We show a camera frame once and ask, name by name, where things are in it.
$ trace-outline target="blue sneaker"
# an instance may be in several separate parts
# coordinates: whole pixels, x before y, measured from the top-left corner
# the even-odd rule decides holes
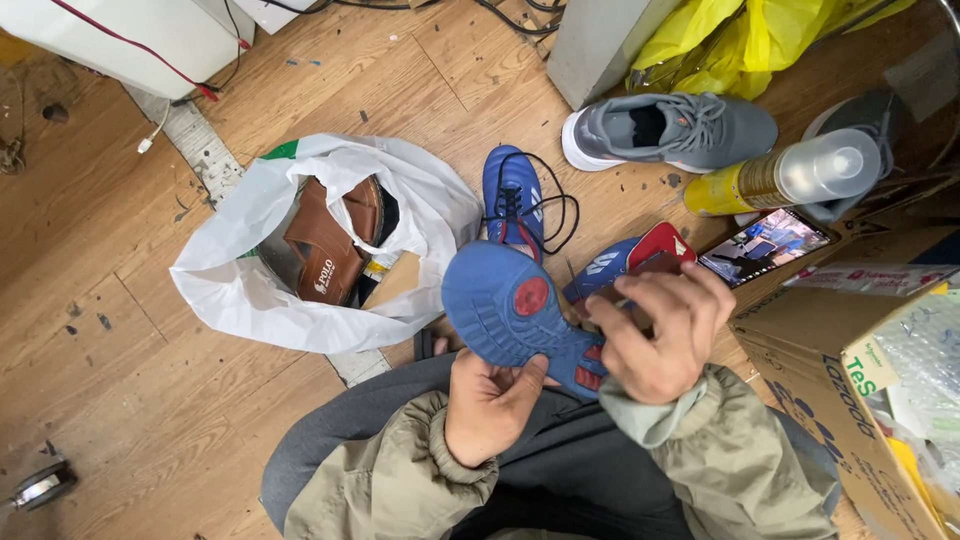
[[[627,260],[630,253],[643,236],[620,240],[598,253],[587,267],[564,287],[564,298],[576,304],[581,298],[593,294],[627,273]]]
[[[450,261],[441,287],[454,330],[487,362],[520,367],[536,353],[547,376],[591,399],[607,376],[604,337],[566,322],[546,271],[509,246],[474,240]]]
[[[503,144],[490,152],[483,166],[487,239],[526,246],[543,262],[543,208],[531,211],[542,198],[537,171],[520,149]]]

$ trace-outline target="brown leather sandal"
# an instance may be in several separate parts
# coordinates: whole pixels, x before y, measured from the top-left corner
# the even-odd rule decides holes
[[[383,199],[374,176],[344,196],[357,236],[377,245],[383,229]],[[370,260],[326,208],[326,188],[310,177],[300,196],[300,208],[283,239],[303,262],[297,296],[307,302],[344,306]]]

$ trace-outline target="bubble wrap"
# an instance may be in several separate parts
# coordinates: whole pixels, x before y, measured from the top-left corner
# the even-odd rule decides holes
[[[960,489],[960,302],[928,294],[874,332]]]

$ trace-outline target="white cable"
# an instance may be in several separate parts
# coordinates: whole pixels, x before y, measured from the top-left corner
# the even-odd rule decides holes
[[[163,124],[167,123],[167,118],[170,116],[170,101],[167,100],[167,109],[163,112],[163,119],[160,120],[160,123],[156,125],[156,129],[153,133],[150,134],[147,138],[140,141],[140,144],[137,145],[136,151],[140,154],[145,153],[150,150],[150,147],[154,145],[154,138],[157,134],[160,133],[160,130],[163,129]]]

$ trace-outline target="caster wheel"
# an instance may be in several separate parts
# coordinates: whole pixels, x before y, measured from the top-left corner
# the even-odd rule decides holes
[[[73,489],[77,476],[66,461],[30,475],[13,491],[13,505],[19,510],[36,510]]]

